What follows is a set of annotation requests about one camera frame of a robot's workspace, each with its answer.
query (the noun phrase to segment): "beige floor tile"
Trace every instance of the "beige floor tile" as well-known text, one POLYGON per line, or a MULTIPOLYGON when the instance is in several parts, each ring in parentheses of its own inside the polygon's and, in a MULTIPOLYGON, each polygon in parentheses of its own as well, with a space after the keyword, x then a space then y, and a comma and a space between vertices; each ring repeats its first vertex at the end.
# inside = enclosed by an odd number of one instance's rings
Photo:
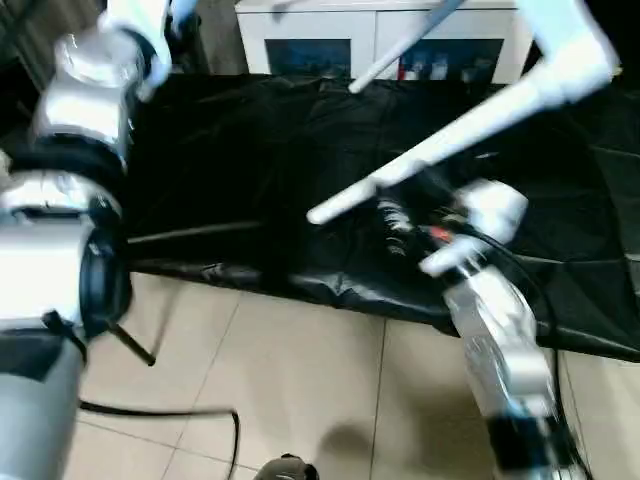
MULTIPOLYGON (((147 367, 113 336, 92 344, 85 399, 165 409, 190 407, 238 304, 240 293, 137 274, 135 302, 123 326, 146 348, 159 342, 147 367)), ((82 414, 81 420, 175 445, 186 420, 131 420, 82 414)))
POLYGON ((173 449, 78 423, 65 480, 161 480, 173 449))
MULTIPOLYGON (((285 452, 322 478, 368 479, 384 321, 243 296, 198 405, 237 407, 240 464, 285 452)), ((231 421, 190 420, 180 447, 226 459, 231 421)))
POLYGON ((389 320, 379 402, 373 480, 492 478, 460 340, 389 320))
MULTIPOLYGON (((225 480, 229 465, 218 460, 176 450, 162 480, 225 480)), ((255 470, 236 467, 233 480, 253 480, 255 470)))
POLYGON ((595 478, 640 479, 640 365, 580 354, 567 365, 595 478))

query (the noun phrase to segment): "black tablecloth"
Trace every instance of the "black tablecloth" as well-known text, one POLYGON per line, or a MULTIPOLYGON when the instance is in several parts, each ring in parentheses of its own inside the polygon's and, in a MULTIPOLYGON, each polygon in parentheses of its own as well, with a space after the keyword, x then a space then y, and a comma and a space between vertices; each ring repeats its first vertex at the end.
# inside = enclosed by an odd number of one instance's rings
MULTIPOLYGON (((171 78, 137 121, 128 231, 132 237, 212 225, 220 231, 134 243, 135 268, 454 334, 440 285, 385 253, 367 205, 320 229, 305 213, 490 92, 376 82, 353 96, 346 85, 171 78), (259 226, 224 230, 244 221, 259 226)), ((511 248, 544 283, 560 316, 561 337, 542 335, 543 344, 640 359, 632 280, 634 270, 640 278, 639 114, 640 94, 612 86, 439 166, 455 185, 499 179, 528 197, 511 248)), ((407 191, 411 196, 410 185, 407 191)), ((426 213, 420 201, 413 206, 426 213)), ((547 313, 530 298, 544 333, 547 313)))

